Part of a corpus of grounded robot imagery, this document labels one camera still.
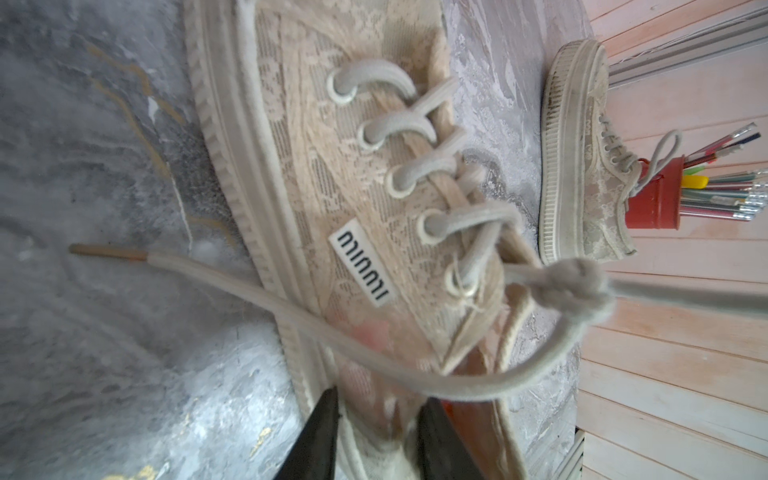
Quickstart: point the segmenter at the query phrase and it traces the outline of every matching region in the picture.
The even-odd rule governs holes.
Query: pen
[[[683,207],[700,208],[702,210],[717,210],[725,212],[742,212],[744,214],[758,214],[762,209],[753,205],[719,205],[697,200],[682,200]]]
[[[701,172],[705,168],[707,168],[706,165],[699,165],[698,167],[689,167],[683,170],[683,175],[695,175]]]
[[[683,189],[683,195],[686,194],[699,194],[699,195],[717,195],[718,197],[734,197],[752,200],[768,200],[768,192],[750,192],[745,190],[693,190]]]
[[[768,187],[768,184],[753,184],[752,182],[723,182],[722,184],[709,184],[702,190],[759,190]]]
[[[732,147],[733,145],[744,145],[744,144],[748,144],[748,143],[750,143],[752,140],[757,140],[758,138],[760,138],[760,132],[757,132],[757,133],[756,133],[756,134],[754,134],[754,135],[750,135],[750,136],[749,136],[749,137],[747,137],[747,138],[742,138],[742,139],[741,139],[741,140],[739,140],[739,141],[734,141],[732,144],[730,144],[730,145],[728,145],[728,146],[729,146],[729,147]]]
[[[768,170],[752,170],[748,172],[739,172],[737,174],[717,175],[710,177],[711,184],[722,184],[723,182],[744,182],[752,181],[758,177],[768,175]]]
[[[768,202],[766,202],[765,200],[753,200],[750,198],[744,199],[741,203],[744,205],[752,205],[753,207],[760,207],[760,208],[765,208],[766,205],[768,205]]]
[[[748,124],[744,127],[741,127],[740,129],[732,132],[731,134],[726,135],[725,137],[722,137],[721,139],[714,141],[713,143],[707,145],[704,148],[701,148],[699,150],[694,151],[691,156],[695,154],[700,154],[701,152],[706,152],[705,155],[709,155],[714,153],[714,151],[717,148],[722,147],[723,145],[727,144],[728,142],[732,140],[736,140],[738,137],[742,137],[743,135],[746,135],[752,131],[753,128],[756,128],[757,125],[753,122],[751,124]]]
[[[735,197],[721,197],[720,195],[700,195],[699,192],[683,192],[683,199],[697,200],[700,202],[710,202],[712,204],[720,205],[737,205],[741,203],[740,198]]]
[[[693,154],[689,157],[686,157],[685,162],[683,163],[683,168],[691,168],[696,167],[697,165],[704,164],[706,162],[712,163],[718,158],[723,158],[726,155],[730,155],[735,151],[739,151],[742,148],[744,148],[743,145],[730,145],[729,147],[721,148],[717,151],[712,152],[711,154],[706,155],[697,155]]]
[[[748,222],[754,219],[752,214],[743,214],[741,212],[718,212],[713,210],[703,210],[700,208],[681,207],[681,217],[705,217],[705,218],[723,218],[726,220],[739,220]]]

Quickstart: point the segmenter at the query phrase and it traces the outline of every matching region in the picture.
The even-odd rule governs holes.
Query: sneaker
[[[635,161],[623,168],[617,158],[624,151],[609,151],[616,137],[607,136],[607,93],[607,56],[599,41],[560,49],[541,106],[539,253],[545,263],[604,262],[636,252],[624,215],[641,166]]]
[[[482,171],[457,155],[465,132],[453,124],[442,21],[439,0],[185,3],[210,159],[264,288],[293,309],[257,298],[275,313],[303,414],[339,387],[338,460],[354,480],[419,478],[425,396],[503,394],[474,376],[507,369],[539,291],[505,275],[525,283],[510,277],[517,264],[543,278],[515,231],[519,212],[485,201]],[[300,332],[305,317],[322,326]],[[306,333],[328,326],[341,338]],[[550,363],[493,382],[516,376],[503,388],[521,388],[548,371],[574,342],[563,331],[562,352],[535,356]],[[327,346],[347,338],[344,355]],[[372,371],[369,357],[389,363]],[[391,381],[400,370],[433,375]],[[504,399],[452,412],[488,478],[525,477]]]

